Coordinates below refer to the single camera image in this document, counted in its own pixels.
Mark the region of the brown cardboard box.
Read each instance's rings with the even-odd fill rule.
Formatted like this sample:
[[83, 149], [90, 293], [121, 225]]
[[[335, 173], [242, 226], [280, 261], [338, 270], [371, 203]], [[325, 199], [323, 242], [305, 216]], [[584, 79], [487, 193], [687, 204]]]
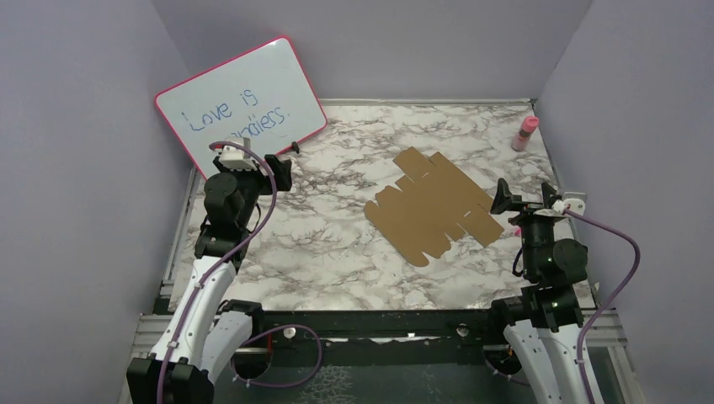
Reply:
[[414, 147], [393, 162], [403, 175], [365, 204], [366, 219], [415, 267], [441, 258], [465, 235], [486, 247], [503, 227], [489, 213], [493, 198], [443, 154]]

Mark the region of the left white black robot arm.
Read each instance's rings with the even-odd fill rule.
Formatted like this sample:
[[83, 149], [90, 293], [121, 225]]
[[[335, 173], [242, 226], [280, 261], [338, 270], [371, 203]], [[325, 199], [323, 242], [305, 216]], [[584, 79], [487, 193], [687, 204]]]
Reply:
[[191, 278], [159, 341], [145, 358], [133, 358], [126, 380], [134, 403], [211, 403], [216, 380], [235, 351], [264, 337], [264, 322], [240, 311], [219, 312], [253, 237], [249, 220], [258, 198], [277, 201], [292, 188], [292, 162], [267, 155], [249, 170], [214, 161], [205, 181], [205, 221], [194, 246]]

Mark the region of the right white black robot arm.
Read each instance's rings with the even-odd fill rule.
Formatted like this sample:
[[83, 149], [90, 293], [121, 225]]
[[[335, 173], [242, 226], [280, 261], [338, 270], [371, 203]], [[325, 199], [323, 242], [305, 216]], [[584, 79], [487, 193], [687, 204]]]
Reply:
[[565, 199], [548, 183], [542, 200], [528, 202], [512, 193], [505, 179], [497, 182], [492, 215], [513, 211], [509, 223], [520, 229], [516, 274], [528, 282], [520, 295], [495, 300], [486, 322], [488, 336], [507, 342], [539, 403], [601, 403], [587, 344], [585, 323], [574, 286], [588, 278], [588, 249], [572, 238], [556, 238], [554, 228], [582, 199]]

